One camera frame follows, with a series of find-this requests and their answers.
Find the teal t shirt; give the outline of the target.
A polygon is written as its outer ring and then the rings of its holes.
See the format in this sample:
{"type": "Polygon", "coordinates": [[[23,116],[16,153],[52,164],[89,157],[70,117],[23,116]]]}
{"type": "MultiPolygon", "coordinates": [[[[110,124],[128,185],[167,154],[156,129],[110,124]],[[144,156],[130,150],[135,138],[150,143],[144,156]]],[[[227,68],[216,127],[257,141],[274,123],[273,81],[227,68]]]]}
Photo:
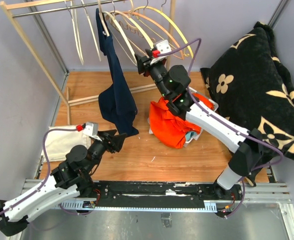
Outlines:
{"type": "Polygon", "coordinates": [[[199,134],[196,131],[188,131],[185,134],[185,141],[188,142],[191,139],[195,139],[199,134]]]}

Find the navy blue t shirt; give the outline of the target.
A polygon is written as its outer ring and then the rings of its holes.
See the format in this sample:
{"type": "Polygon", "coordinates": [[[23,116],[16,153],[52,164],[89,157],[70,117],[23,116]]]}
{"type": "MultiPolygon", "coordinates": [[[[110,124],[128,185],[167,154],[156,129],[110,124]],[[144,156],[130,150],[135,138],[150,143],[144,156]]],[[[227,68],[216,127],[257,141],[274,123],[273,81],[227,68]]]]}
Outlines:
{"type": "Polygon", "coordinates": [[[107,58],[112,79],[111,86],[98,96],[101,115],[104,120],[113,123],[120,134],[126,133],[128,137],[138,135],[139,131],[133,126],[138,113],[137,106],[116,54],[113,36],[104,34],[105,30],[100,19],[99,9],[95,11],[95,18],[99,47],[107,58]]]}

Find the white pink t shirt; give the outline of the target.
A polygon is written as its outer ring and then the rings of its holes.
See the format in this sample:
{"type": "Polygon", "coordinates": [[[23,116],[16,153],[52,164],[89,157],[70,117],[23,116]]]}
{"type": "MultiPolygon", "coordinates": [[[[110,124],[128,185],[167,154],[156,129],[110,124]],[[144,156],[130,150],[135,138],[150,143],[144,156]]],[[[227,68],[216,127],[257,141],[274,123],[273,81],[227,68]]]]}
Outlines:
{"type": "Polygon", "coordinates": [[[147,123],[148,123],[148,125],[149,125],[148,133],[149,133],[150,135],[153,135],[154,133],[153,133],[153,131],[152,131],[152,129],[151,129],[150,118],[147,119],[147,123]]]}

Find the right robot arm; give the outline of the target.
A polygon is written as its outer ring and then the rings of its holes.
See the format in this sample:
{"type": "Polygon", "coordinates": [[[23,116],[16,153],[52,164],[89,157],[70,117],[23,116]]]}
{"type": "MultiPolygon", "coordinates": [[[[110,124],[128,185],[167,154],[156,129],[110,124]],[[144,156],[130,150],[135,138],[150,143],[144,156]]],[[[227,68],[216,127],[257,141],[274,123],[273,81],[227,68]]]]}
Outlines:
{"type": "Polygon", "coordinates": [[[166,70],[165,59],[155,58],[158,53],[153,49],[146,56],[135,54],[137,71],[152,78],[174,116],[210,133],[232,152],[231,160],[212,187],[214,196],[225,200],[231,195],[232,187],[248,176],[262,158],[262,135],[257,129],[240,127],[211,110],[189,92],[191,79],[186,69],[182,65],[175,65],[166,70]]]}

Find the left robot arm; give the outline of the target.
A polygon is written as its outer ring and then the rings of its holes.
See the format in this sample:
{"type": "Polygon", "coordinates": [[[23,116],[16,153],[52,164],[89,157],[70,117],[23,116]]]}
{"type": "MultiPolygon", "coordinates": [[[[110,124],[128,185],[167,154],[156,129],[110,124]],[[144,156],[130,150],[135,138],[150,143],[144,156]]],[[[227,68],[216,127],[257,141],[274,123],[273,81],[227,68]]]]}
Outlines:
{"type": "Polygon", "coordinates": [[[65,160],[33,188],[12,200],[0,200],[0,232],[14,236],[25,230],[44,212],[65,200],[76,197],[88,198],[95,191],[93,169],[106,152],[120,152],[126,133],[117,134],[115,129],[98,131],[90,147],[78,144],[66,154],[65,160]]]}

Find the yellow hanger with metal hook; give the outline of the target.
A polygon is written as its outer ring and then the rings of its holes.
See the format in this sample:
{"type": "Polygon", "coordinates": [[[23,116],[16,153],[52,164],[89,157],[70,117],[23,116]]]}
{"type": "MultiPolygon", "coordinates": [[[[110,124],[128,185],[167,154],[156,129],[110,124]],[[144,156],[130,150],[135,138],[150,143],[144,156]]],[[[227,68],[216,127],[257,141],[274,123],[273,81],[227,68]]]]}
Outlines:
{"type": "Polygon", "coordinates": [[[181,29],[177,26],[177,24],[175,23],[175,13],[176,13],[176,1],[175,0],[171,0],[170,1],[170,8],[169,8],[169,15],[167,15],[166,13],[164,13],[162,7],[160,9],[155,8],[153,6],[138,6],[135,7],[133,9],[133,12],[137,12],[139,13],[140,10],[142,10],[143,12],[145,12],[146,9],[151,10],[159,15],[161,15],[167,22],[168,22],[168,32],[170,35],[172,35],[172,33],[174,31],[177,32],[177,34],[180,36],[180,38],[182,39],[184,44],[187,44],[188,41],[185,37],[185,35],[183,34],[183,32],[181,31],[181,29]]]}

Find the orange t shirt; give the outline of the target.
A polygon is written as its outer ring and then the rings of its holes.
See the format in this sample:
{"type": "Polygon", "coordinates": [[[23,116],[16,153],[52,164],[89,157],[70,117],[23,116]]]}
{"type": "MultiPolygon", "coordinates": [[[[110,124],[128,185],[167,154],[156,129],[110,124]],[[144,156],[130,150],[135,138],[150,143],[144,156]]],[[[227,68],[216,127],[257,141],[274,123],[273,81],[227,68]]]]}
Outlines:
{"type": "Polygon", "coordinates": [[[161,97],[157,102],[149,105],[149,119],[153,135],[164,145],[174,149],[181,149],[185,143],[188,131],[200,133],[201,127],[180,117],[173,115],[167,107],[168,101],[161,97]]]}

